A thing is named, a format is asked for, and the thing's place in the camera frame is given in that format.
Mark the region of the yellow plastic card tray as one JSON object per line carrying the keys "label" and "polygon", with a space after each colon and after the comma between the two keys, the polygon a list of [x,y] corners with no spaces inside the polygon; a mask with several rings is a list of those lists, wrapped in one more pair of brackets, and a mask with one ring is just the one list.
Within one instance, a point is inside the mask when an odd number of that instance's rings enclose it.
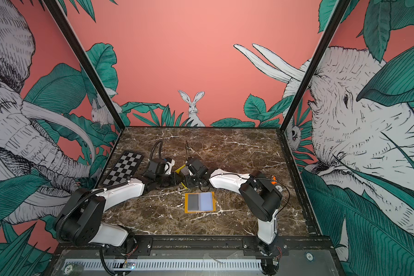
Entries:
{"label": "yellow plastic card tray", "polygon": [[185,189],[189,187],[190,170],[186,165],[183,165],[174,172],[174,180],[176,185],[182,185]]}

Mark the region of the yellow leather card holder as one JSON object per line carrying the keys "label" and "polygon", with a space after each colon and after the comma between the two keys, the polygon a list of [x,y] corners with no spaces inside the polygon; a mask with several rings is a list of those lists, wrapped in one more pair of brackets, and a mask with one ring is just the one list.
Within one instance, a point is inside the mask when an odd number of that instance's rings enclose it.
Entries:
{"label": "yellow leather card holder", "polygon": [[185,213],[202,213],[202,212],[215,212],[216,211],[216,199],[214,192],[202,192],[197,193],[200,195],[200,210],[198,212],[188,212],[186,209],[186,195],[185,193]]}

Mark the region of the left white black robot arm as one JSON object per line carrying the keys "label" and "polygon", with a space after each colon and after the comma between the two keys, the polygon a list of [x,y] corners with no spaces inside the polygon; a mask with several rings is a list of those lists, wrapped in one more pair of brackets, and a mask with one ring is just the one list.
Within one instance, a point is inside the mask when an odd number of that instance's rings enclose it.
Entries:
{"label": "left white black robot arm", "polygon": [[127,200],[141,197],[166,183],[171,178],[174,165],[175,160],[171,158],[152,159],[140,177],[106,188],[76,190],[56,218],[56,240],[75,246],[106,244],[122,247],[128,239],[129,232],[123,227],[104,223],[104,212]]}

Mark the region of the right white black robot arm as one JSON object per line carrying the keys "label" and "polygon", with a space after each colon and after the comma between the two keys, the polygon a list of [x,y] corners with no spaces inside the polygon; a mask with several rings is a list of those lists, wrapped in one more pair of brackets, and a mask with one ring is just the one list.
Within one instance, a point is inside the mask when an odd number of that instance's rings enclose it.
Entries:
{"label": "right white black robot arm", "polygon": [[274,243],[283,191],[276,181],[258,170],[249,174],[238,174],[222,169],[208,169],[196,158],[189,159],[177,173],[187,187],[212,187],[240,194],[258,219],[259,241],[266,245]]}

